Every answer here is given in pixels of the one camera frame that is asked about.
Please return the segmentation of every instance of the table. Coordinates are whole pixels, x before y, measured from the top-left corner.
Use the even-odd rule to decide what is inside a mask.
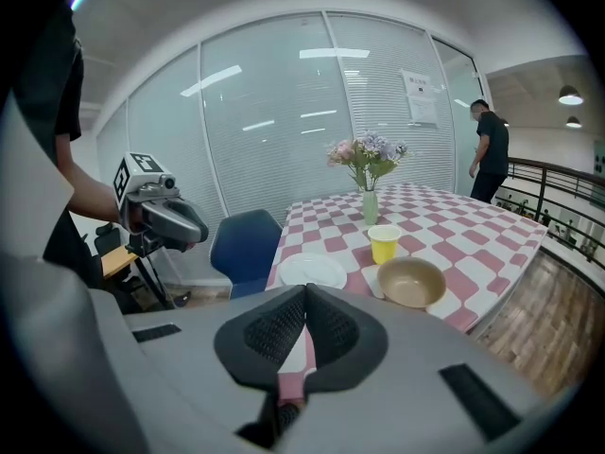
[[[147,284],[147,287],[151,290],[151,292],[153,292],[160,304],[164,307],[164,309],[169,309],[170,305],[168,301],[166,300],[164,294],[160,291],[160,288],[158,288],[155,282],[151,279],[151,276],[147,272],[141,257],[135,253],[129,252],[126,249],[126,246],[120,246],[101,256],[101,263],[103,265],[103,279],[111,278],[133,262],[143,277],[143,280]]]
[[[511,291],[540,248],[546,228],[502,208],[451,192],[413,184],[377,190],[378,224],[404,231],[397,256],[426,259],[443,271],[447,290],[427,313],[468,331]],[[295,253],[320,253],[347,272],[345,290],[382,299],[358,192],[293,203],[285,221],[267,289],[283,283],[278,268]],[[298,395],[301,375],[315,367],[308,332],[296,348],[307,361],[288,358],[280,375],[285,398]],[[305,369],[297,371],[305,363]],[[294,380],[298,387],[293,387]]]

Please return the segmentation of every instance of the black hair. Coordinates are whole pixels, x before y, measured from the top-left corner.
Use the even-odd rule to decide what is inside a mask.
[[[475,106],[481,105],[483,106],[485,109],[490,109],[490,105],[485,102],[483,99],[478,99],[477,101],[474,101],[473,104],[471,104],[471,109],[473,109]]]

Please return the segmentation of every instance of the plate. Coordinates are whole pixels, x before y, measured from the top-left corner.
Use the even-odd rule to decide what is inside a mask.
[[[318,253],[295,253],[280,264],[280,278],[287,286],[315,283],[318,286],[344,288],[346,271],[332,257]]]

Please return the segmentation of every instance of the railing post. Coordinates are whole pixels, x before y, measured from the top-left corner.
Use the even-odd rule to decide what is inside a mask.
[[[540,222],[540,212],[542,212],[542,202],[545,198],[546,188],[546,168],[542,168],[542,181],[540,182],[540,197],[538,198],[538,206],[536,207],[536,222]]]

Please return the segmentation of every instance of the black shirt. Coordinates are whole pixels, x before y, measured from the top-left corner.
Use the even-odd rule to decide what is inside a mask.
[[[480,170],[493,175],[508,175],[509,130],[504,126],[502,119],[491,111],[482,113],[476,133],[490,137],[490,146],[481,160]]]
[[[72,14],[63,4],[50,17],[13,85],[29,129],[55,165],[56,136],[69,134],[75,140],[81,135],[78,110],[84,64]],[[98,288],[101,270],[67,210],[63,210],[43,257],[76,272],[89,287]]]

